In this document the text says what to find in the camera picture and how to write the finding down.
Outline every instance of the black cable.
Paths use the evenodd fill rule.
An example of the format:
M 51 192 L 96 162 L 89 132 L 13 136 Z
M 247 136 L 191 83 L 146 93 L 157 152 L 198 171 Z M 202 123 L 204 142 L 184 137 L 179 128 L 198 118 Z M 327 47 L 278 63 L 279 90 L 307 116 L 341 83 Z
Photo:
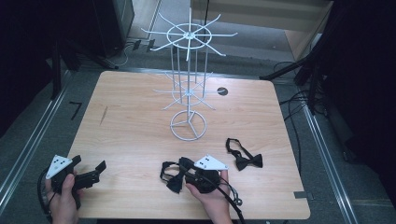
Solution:
M 43 200 L 42 189 L 41 189 L 41 182 L 43 181 L 43 177 L 47 173 L 49 168 L 50 167 L 47 167 L 46 169 L 44 169 L 43 172 L 41 172 L 40 177 L 38 178 L 38 181 L 37 181 L 37 196 L 38 196 L 38 201 L 40 202 L 40 205 L 41 205 L 41 209 L 44 212 L 44 215 L 46 215 L 46 218 L 49 221 L 49 223 L 52 223 L 52 216 L 50 214 L 50 203 L 45 204 L 45 202 Z
M 316 98 L 315 99 L 315 102 L 314 102 L 314 109 L 315 109 L 315 112 L 316 113 L 318 113 L 318 114 L 320 114 L 320 115 L 324 115 L 324 116 L 327 116 L 327 111 L 326 111 L 326 107 L 325 107 L 325 105 L 324 105 L 324 103 L 323 103 L 323 99 L 319 99 L 319 98 Z
M 293 62 L 280 62 L 280 63 L 276 63 L 276 64 L 273 66 L 273 71 L 276 72 L 275 68 L 276 68 L 278 65 L 282 64 L 282 63 L 293 63 Z
M 301 97 L 295 97 L 295 98 L 293 98 L 293 99 L 289 99 L 289 100 L 286 100 L 286 101 L 281 101 L 281 102 L 279 102 L 279 104 L 280 104 L 280 105 L 283 105 L 283 104 L 285 104 L 285 103 L 288 103 L 289 101 L 304 102 L 304 101 L 306 101 L 307 99 L 308 99 L 307 97 L 303 97 L 303 96 L 301 96 Z
M 293 110 L 291 110 L 291 113 L 290 113 L 290 111 L 289 111 L 288 116 L 285 117 L 283 120 L 286 121 L 287 119 L 291 119 L 291 117 L 292 117 L 293 115 L 295 115 L 295 114 L 297 114 L 298 112 L 300 112 L 300 111 L 304 108 L 304 106 L 306 106 L 306 105 L 307 105 L 307 103 L 301 104 L 301 105 L 297 105 Z
M 220 177 L 220 178 L 225 182 L 225 184 L 223 184 L 223 185 L 226 185 L 233 193 L 233 202 L 238 206 L 242 205 L 242 200 L 239 199 L 238 192 L 236 192 L 236 189 L 233 186 L 231 186 L 231 184 L 228 183 L 227 180 L 225 180 L 222 177 Z
M 207 0 L 206 2 L 206 13 L 205 13 L 205 21 L 204 21 L 204 26 L 206 26 L 206 22 L 207 22 L 207 11 L 209 10 L 209 0 Z
M 239 217 L 239 220 L 241 220 L 241 223 L 242 223 L 242 224 L 246 224 L 245 219 L 244 219 L 244 216 L 242 215 L 241 209 L 238 208 L 238 206 L 237 206 L 236 203 L 230 198 L 230 196 L 229 196 L 226 192 L 224 192 L 224 190 L 222 190 L 222 188 L 221 188 L 219 185 L 213 183 L 210 179 L 206 178 L 206 177 L 203 176 L 203 175 L 199 175 L 199 177 L 201 177 L 202 179 L 204 179 L 205 181 L 207 181 L 208 183 L 210 183 L 211 185 L 213 185 L 214 187 L 216 187 L 216 189 L 218 189 L 218 190 L 224 195 L 225 199 L 226 199 L 226 200 L 228 201 L 228 203 L 233 207 L 233 209 L 235 210 L 236 214 L 237 214 L 238 217 Z
M 296 97 L 297 95 L 299 95 L 299 94 L 301 94 L 301 93 L 304 93 L 304 92 L 309 92 L 309 91 L 298 91 L 297 93 L 295 93 L 294 95 L 292 95 L 292 96 L 289 98 L 289 100 L 281 101 L 281 102 L 279 102 L 279 104 L 280 104 L 280 105 L 283 105 L 283 104 L 285 104 L 285 103 L 287 103 L 287 102 L 289 102 L 289 101 L 292 101 L 292 100 L 295 99 L 295 97 Z
M 290 111 L 290 102 L 291 101 L 289 101 L 289 106 L 288 106 L 289 114 L 291 113 L 291 111 Z M 293 116 L 290 116 L 290 122 L 291 122 L 291 126 L 293 127 L 294 134 L 296 136 L 297 150 L 298 150 L 298 173 L 301 175 L 301 170 L 302 170 L 302 165 L 301 165 L 301 160 L 302 160 L 301 159 L 301 144 L 300 144 L 299 135 L 298 135 L 297 130 L 296 130 L 296 126 L 294 124 Z
M 274 78 L 280 77 L 280 76 L 282 76 L 282 75 L 288 73 L 289 71 L 293 71 L 294 69 L 299 68 L 299 67 L 302 66 L 306 61 L 307 61 L 307 57 L 302 58 L 302 59 L 301 59 L 300 61 L 298 61 L 298 62 L 292 63 L 292 64 L 290 64 L 290 65 L 288 65 L 288 66 L 286 66 L 286 67 L 280 69 L 279 71 L 274 72 L 273 74 L 266 75 L 266 76 L 263 76 L 263 77 L 259 77 L 259 79 L 260 79 L 260 80 L 267 80 L 267 81 L 270 81 L 270 80 L 272 80 L 272 79 L 274 79 Z

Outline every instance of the black hole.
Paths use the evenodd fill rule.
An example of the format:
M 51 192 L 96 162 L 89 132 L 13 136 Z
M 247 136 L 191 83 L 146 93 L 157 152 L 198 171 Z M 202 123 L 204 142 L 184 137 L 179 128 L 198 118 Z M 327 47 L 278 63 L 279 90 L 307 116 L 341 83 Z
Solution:
M 225 89 L 224 87 L 219 87 L 218 88 L 218 94 L 219 95 L 227 95 L 228 94 L 228 90 Z

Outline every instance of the black strap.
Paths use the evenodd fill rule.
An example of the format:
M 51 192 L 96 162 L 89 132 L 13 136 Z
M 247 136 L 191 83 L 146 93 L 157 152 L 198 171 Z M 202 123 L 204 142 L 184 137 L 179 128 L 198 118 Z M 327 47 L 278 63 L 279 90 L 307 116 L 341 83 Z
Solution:
M 242 150 L 245 152 L 245 154 L 247 154 L 248 159 L 242 157 L 242 153 L 240 151 L 233 150 L 230 148 L 231 141 L 235 141 L 240 146 L 240 148 L 242 148 Z M 241 144 L 241 142 L 239 142 L 238 139 L 227 138 L 227 142 L 225 143 L 225 146 L 227 148 L 227 151 L 229 153 L 233 154 L 233 156 L 235 156 L 235 158 L 236 158 L 235 164 L 239 171 L 245 169 L 245 167 L 247 167 L 249 164 L 253 164 L 257 167 L 262 168 L 262 154 L 259 154 L 259 155 L 256 155 L 253 157 L 244 147 L 242 147 L 242 144 Z
M 179 167 L 183 167 L 184 169 L 179 169 L 177 175 L 169 175 L 165 173 L 166 168 L 171 165 L 178 165 Z M 182 157 L 178 160 L 178 163 L 173 161 L 165 161 L 163 162 L 163 168 L 161 169 L 160 179 L 167 182 L 166 187 L 172 190 L 175 193 L 180 193 L 183 185 L 183 177 L 186 172 L 190 170 L 190 168 L 194 165 L 194 162 L 188 158 Z

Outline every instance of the white triangular tag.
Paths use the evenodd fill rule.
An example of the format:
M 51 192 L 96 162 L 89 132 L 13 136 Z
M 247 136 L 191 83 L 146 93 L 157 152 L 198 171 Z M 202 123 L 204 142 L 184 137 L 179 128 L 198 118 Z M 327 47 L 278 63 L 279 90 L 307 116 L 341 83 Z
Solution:
M 53 176 L 61 172 L 66 166 L 72 163 L 73 160 L 55 155 L 50 164 L 49 171 L 47 172 L 46 179 L 51 179 Z
M 194 166 L 203 170 L 228 170 L 228 165 L 216 160 L 209 154 L 198 160 Z

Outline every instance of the black electronic device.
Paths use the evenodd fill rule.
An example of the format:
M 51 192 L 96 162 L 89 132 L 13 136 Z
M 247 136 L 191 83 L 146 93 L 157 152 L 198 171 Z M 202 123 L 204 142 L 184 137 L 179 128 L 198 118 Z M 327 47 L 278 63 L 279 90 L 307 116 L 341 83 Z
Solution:
M 51 162 L 51 165 L 48 168 L 46 168 L 38 178 L 38 182 L 37 182 L 38 200 L 40 201 L 41 207 L 44 213 L 46 214 L 49 222 L 51 222 L 51 215 L 50 215 L 51 199 L 48 199 L 46 197 L 46 192 L 43 190 L 44 175 L 46 175 L 46 179 L 51 180 L 51 187 L 54 192 L 53 196 L 56 193 L 62 194 L 62 185 L 64 183 L 64 180 L 66 179 L 67 175 L 74 173 L 74 167 L 80 162 L 81 162 L 81 157 L 79 155 L 74 157 L 72 160 L 55 155 L 55 157 Z M 72 195 L 76 201 L 77 209 L 81 207 L 81 201 L 78 196 L 78 190 L 91 188 L 93 184 L 98 183 L 100 181 L 99 176 L 105 169 L 106 169 L 106 162 L 102 161 L 98 166 L 96 166 L 95 170 L 85 174 L 75 175 L 75 184 L 72 188 Z
M 210 193 L 220 184 L 219 171 L 195 168 L 195 174 L 186 172 L 186 183 L 194 185 L 201 193 Z
M 170 175 L 165 172 L 171 165 L 178 165 L 179 173 L 177 175 Z M 186 183 L 193 184 L 201 193 L 210 193 L 217 189 L 233 207 L 241 222 L 245 224 L 242 211 L 238 208 L 238 206 L 242 205 L 242 200 L 239 199 L 238 193 L 227 180 L 221 178 L 219 170 L 228 170 L 228 166 L 208 154 L 197 162 L 181 157 L 178 162 L 163 162 L 160 179 L 167 182 L 166 187 L 175 193 L 180 193 L 183 177 Z M 233 199 L 220 187 L 221 184 L 226 185 L 231 190 Z

